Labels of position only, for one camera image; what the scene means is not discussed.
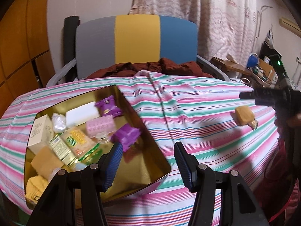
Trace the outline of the right hand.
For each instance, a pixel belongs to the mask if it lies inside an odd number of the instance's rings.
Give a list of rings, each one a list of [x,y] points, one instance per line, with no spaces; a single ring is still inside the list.
[[[298,113],[293,117],[282,117],[280,113],[276,113],[275,126],[277,127],[277,132],[282,135],[285,132],[285,128],[289,127],[292,129],[300,128],[301,114]]]

